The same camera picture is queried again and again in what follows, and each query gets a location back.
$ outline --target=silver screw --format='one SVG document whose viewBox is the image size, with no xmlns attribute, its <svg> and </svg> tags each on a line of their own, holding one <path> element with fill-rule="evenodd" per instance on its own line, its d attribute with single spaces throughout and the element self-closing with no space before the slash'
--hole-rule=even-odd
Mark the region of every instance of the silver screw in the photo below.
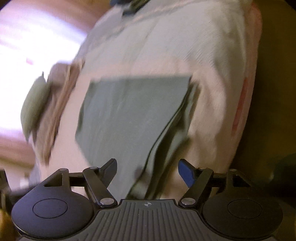
<svg viewBox="0 0 296 241">
<path fill-rule="evenodd" d="M 113 198 L 105 197 L 100 200 L 100 203 L 103 205 L 111 205 L 115 202 Z"/>
<path fill-rule="evenodd" d="M 181 200 L 181 203 L 183 203 L 184 205 L 193 205 L 195 203 L 195 199 L 191 197 L 183 198 Z"/>
</svg>

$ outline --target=brown cloth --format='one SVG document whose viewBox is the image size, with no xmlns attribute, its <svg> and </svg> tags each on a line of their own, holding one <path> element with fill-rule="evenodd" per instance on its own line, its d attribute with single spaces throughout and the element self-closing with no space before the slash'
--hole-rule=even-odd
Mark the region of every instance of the brown cloth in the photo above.
<svg viewBox="0 0 296 241">
<path fill-rule="evenodd" d="M 49 162 L 61 115 L 83 65 L 84 60 L 72 64 L 56 63 L 50 70 L 47 82 L 52 83 L 51 91 L 39 125 L 33 133 L 34 151 L 40 163 Z"/>
</svg>

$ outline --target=dark green garment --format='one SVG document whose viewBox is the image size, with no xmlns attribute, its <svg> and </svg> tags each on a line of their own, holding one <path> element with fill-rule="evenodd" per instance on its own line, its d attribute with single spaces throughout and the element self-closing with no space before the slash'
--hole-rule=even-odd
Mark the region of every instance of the dark green garment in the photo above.
<svg viewBox="0 0 296 241">
<path fill-rule="evenodd" d="M 117 200 L 125 198 L 140 177 L 143 180 L 145 167 L 153 172 L 157 147 L 178 123 L 190 96 L 189 80 L 190 76 L 122 77 L 90 83 L 80 110 L 76 141 L 93 166 L 117 159 L 118 171 L 108 188 Z M 185 138 L 178 136 L 172 150 Z M 151 176 L 140 188 L 138 198 L 145 195 L 150 180 Z"/>
</svg>

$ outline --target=yellow object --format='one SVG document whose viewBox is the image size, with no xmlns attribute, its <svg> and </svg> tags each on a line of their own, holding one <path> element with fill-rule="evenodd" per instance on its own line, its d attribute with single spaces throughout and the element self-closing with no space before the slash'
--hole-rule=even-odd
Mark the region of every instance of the yellow object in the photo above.
<svg viewBox="0 0 296 241">
<path fill-rule="evenodd" d="M 11 217 L 0 209 L 0 240 L 15 241 L 15 229 Z"/>
</svg>

